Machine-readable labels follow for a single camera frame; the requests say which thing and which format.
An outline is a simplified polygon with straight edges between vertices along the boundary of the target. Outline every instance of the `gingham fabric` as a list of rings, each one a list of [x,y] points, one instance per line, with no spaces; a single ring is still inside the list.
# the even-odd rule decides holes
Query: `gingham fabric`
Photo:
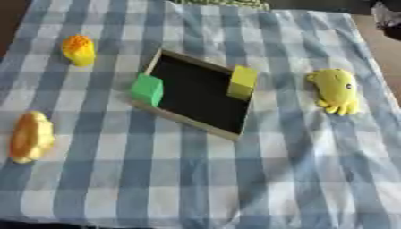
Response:
[[[71,66],[63,38],[94,39]],[[128,89],[160,47],[259,71],[237,142],[136,110]],[[304,75],[344,68],[361,112],[315,106]],[[0,218],[114,227],[399,228],[400,110],[350,15],[125,0],[33,1],[0,66]],[[40,110],[56,145],[7,159]]]

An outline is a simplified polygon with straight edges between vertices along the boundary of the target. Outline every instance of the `yellow octopus toy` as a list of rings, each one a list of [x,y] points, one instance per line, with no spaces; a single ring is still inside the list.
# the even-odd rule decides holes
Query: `yellow octopus toy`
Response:
[[[65,39],[62,51],[65,57],[80,67],[93,64],[96,58],[93,42],[87,36],[79,34]]]
[[[306,76],[313,82],[320,94],[317,105],[326,108],[330,114],[354,115],[359,110],[354,76],[342,69],[321,69]]]

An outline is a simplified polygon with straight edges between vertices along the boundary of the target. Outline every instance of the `wooden tray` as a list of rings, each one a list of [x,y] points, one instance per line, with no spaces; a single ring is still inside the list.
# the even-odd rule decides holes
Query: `wooden tray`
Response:
[[[251,103],[226,92],[232,70],[199,59],[158,50],[145,74],[163,80],[164,96],[158,107],[139,100],[139,109],[236,140],[243,131]]]

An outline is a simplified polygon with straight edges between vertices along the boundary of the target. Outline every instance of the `orange bell pepper toy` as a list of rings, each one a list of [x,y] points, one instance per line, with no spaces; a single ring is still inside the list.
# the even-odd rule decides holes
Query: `orange bell pepper toy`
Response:
[[[83,67],[95,62],[95,46],[87,36],[74,35],[65,39],[62,44],[62,52],[74,65]]]

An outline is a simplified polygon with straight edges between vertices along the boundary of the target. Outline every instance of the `yellow cube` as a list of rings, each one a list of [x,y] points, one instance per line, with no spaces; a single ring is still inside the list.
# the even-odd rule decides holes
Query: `yellow cube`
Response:
[[[253,92],[258,72],[252,68],[237,65],[231,76],[227,95],[241,100],[248,100]]]

